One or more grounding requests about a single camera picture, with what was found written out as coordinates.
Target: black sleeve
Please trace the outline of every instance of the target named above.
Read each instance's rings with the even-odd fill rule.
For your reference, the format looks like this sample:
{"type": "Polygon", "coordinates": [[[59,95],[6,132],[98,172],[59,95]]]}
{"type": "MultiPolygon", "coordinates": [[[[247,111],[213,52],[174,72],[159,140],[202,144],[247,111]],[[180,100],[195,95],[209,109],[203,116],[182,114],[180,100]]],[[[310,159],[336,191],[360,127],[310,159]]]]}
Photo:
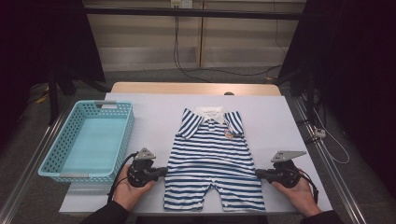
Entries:
{"type": "Polygon", "coordinates": [[[80,224],[123,224],[129,216],[129,212],[116,202],[106,204],[103,208],[90,214],[80,224]]]}
{"type": "Polygon", "coordinates": [[[344,224],[338,214],[334,211],[327,211],[312,217],[306,217],[300,224],[344,224]]]}

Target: white collar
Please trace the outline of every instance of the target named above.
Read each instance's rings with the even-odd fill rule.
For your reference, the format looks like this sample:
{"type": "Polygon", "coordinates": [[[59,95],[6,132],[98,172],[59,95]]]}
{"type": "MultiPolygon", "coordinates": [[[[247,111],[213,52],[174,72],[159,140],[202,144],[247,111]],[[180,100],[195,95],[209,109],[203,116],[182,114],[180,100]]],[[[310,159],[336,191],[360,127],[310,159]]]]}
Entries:
{"type": "Polygon", "coordinates": [[[223,106],[220,107],[196,107],[194,114],[204,118],[203,122],[213,119],[219,124],[224,123],[225,109],[223,106]]]}

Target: metal rail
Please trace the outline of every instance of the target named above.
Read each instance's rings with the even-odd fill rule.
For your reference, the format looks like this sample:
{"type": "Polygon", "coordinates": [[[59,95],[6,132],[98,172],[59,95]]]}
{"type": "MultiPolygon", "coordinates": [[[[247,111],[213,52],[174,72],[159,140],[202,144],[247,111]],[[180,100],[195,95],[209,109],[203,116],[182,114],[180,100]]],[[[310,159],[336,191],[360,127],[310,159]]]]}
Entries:
{"type": "MultiPolygon", "coordinates": [[[[294,103],[296,104],[302,119],[307,120],[306,108],[303,103],[303,99],[299,98],[299,100],[296,100],[294,103]]],[[[310,123],[306,123],[305,127],[310,133],[311,137],[313,137],[314,128],[312,127],[312,125],[310,123]]],[[[340,195],[340,198],[343,201],[343,204],[352,222],[355,224],[366,224],[367,222],[361,212],[361,209],[355,197],[352,195],[351,191],[349,190],[349,187],[347,186],[347,183],[344,181],[343,177],[338,171],[337,166],[334,163],[334,160],[332,160],[329,153],[327,153],[328,150],[324,142],[320,139],[319,141],[315,141],[314,143],[318,150],[319,156],[322,158],[323,163],[327,171],[329,172],[332,182],[334,183],[335,188],[338,194],[340,195]]]]}
{"type": "Polygon", "coordinates": [[[232,11],[193,8],[165,8],[165,7],[25,7],[39,13],[63,14],[102,14],[102,15],[138,15],[138,16],[173,16],[173,17],[210,17],[210,18],[239,18],[262,20],[316,20],[323,15],[296,12],[263,12],[263,11],[232,11]]]}
{"type": "MultiPolygon", "coordinates": [[[[68,107],[72,104],[72,100],[66,104],[68,107]]],[[[20,206],[23,197],[30,187],[33,177],[35,176],[40,162],[44,160],[50,144],[55,140],[57,133],[61,130],[62,124],[66,120],[67,113],[63,112],[56,119],[52,126],[49,126],[44,133],[43,138],[35,149],[35,153],[32,159],[27,163],[26,168],[20,176],[14,189],[8,195],[4,205],[0,209],[0,224],[9,224],[17,213],[18,207],[20,206]]]]}

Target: electrical outlet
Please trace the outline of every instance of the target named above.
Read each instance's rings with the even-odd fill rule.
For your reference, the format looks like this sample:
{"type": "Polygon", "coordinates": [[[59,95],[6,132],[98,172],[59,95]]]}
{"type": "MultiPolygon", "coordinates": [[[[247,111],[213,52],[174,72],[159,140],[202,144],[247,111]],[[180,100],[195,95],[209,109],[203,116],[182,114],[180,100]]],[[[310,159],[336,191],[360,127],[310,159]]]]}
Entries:
{"type": "Polygon", "coordinates": [[[181,8],[181,0],[171,0],[171,8],[181,8]]]}
{"type": "Polygon", "coordinates": [[[315,129],[315,136],[319,138],[324,138],[326,137],[326,131],[323,129],[315,129]]]}
{"type": "Polygon", "coordinates": [[[181,8],[192,8],[192,0],[181,0],[181,8]]]}

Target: white table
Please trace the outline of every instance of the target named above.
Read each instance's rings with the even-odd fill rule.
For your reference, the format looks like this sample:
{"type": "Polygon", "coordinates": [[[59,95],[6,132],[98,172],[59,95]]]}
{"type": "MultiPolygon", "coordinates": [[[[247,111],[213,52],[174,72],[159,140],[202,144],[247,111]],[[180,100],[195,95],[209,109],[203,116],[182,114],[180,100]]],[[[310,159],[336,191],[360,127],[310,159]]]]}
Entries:
{"type": "MultiPolygon", "coordinates": [[[[109,93],[106,100],[133,102],[135,123],[127,154],[147,147],[157,156],[154,160],[155,167],[166,166],[183,109],[194,109],[196,106],[224,106],[228,111],[240,112],[246,139],[258,169],[273,168],[270,160],[279,150],[306,151],[303,139],[283,96],[109,93]]],[[[309,173],[317,185],[319,207],[323,211],[331,210],[329,199],[309,153],[293,161],[297,167],[309,173]]],[[[60,212],[74,215],[96,211],[106,203],[109,186],[109,184],[73,183],[64,198],[60,212]]],[[[286,197],[265,180],[262,181],[262,192],[267,213],[295,212],[286,197]]],[[[164,211],[163,194],[164,182],[161,178],[151,192],[142,198],[134,209],[134,214],[137,216],[183,216],[248,213],[245,211],[224,213],[219,195],[215,190],[206,194],[204,209],[201,212],[164,211]]]]}

